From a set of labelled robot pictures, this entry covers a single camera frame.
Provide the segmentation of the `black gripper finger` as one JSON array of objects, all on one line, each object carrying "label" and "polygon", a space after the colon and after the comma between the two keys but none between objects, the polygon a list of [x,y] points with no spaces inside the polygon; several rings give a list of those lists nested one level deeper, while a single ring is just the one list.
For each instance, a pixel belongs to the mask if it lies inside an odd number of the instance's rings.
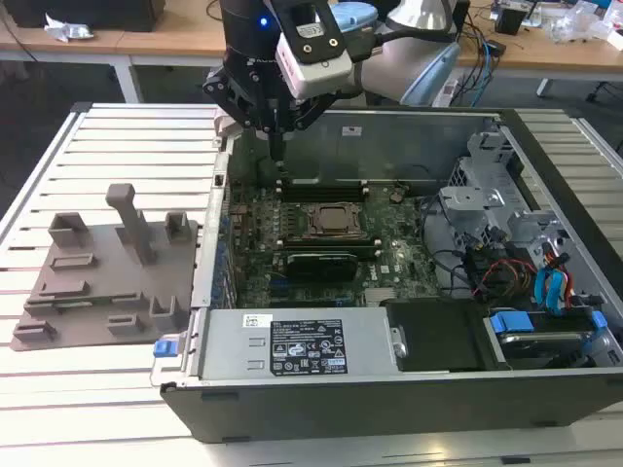
[{"label": "black gripper finger", "polygon": [[296,101],[282,98],[277,106],[277,160],[282,162],[285,153],[285,134],[303,130],[314,123],[335,101],[335,93]]},{"label": "black gripper finger", "polygon": [[254,128],[267,136],[269,155],[279,161],[279,131],[276,112],[264,90],[264,82],[255,67],[236,77],[225,67],[212,73],[202,85],[203,91],[243,128]]}]

